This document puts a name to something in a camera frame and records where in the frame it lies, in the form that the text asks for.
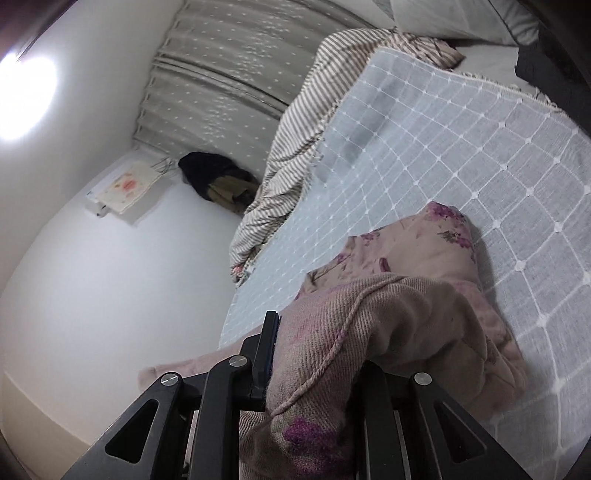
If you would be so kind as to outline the grey velvet pillow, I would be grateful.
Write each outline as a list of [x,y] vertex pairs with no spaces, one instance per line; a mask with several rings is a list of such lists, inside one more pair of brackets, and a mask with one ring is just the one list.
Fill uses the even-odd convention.
[[513,0],[392,1],[391,9],[397,27],[418,36],[520,46],[539,33],[535,16]]

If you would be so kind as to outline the black folded clothing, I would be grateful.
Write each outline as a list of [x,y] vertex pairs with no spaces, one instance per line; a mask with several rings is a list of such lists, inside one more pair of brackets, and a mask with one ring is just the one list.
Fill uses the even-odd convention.
[[590,83],[582,70],[590,67],[590,32],[577,34],[575,46],[582,54],[581,65],[550,30],[542,28],[537,41],[519,48],[515,72],[590,134]]

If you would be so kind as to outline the pink floral garment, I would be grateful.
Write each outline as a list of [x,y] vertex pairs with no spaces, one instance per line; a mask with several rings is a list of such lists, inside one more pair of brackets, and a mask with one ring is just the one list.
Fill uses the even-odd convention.
[[280,314],[266,409],[240,417],[240,477],[351,478],[346,403],[366,361],[430,374],[479,420],[523,394],[525,361],[458,209],[429,203],[308,272]]

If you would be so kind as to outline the ceiling lamp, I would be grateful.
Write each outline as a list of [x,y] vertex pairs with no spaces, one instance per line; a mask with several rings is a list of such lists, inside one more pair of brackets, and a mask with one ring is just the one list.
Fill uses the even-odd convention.
[[1,61],[1,141],[29,134],[49,111],[59,84],[54,60],[40,55],[21,59],[10,53]]

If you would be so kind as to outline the dark hanging clothes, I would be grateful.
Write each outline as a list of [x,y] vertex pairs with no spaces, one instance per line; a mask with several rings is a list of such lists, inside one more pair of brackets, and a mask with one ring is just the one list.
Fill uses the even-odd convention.
[[219,154],[190,152],[179,159],[178,168],[202,199],[237,215],[245,214],[259,190],[255,176]]

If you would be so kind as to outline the grey dotted curtain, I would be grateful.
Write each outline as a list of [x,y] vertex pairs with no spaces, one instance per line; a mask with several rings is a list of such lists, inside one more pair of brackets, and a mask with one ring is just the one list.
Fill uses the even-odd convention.
[[263,176],[322,40],[369,24],[334,1],[184,2],[152,60],[135,144],[221,154]]

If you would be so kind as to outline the grey checked bed cover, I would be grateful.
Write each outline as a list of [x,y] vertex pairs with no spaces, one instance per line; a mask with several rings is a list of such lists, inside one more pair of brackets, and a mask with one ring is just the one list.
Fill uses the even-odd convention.
[[590,437],[590,139],[527,94],[379,50],[236,291],[221,345],[287,306],[349,236],[431,201],[470,220],[484,292],[527,361],[525,396],[491,432],[533,478],[562,479]]

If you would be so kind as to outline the striped beige duvet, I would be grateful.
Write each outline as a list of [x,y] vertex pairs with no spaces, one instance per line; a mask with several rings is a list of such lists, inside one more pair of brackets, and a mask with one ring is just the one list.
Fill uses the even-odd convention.
[[348,29],[322,40],[300,93],[280,119],[263,181],[230,243],[233,283],[242,282],[259,250],[297,207],[325,128],[370,57],[382,47],[399,50],[443,70],[454,69],[465,59],[444,40],[394,29]]

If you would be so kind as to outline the light grey bed sheet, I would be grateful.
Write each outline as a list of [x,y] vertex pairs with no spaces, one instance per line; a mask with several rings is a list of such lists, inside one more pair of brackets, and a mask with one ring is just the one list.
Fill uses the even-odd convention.
[[464,59],[454,69],[535,95],[537,89],[515,73],[518,48],[481,42],[459,42],[454,48]]

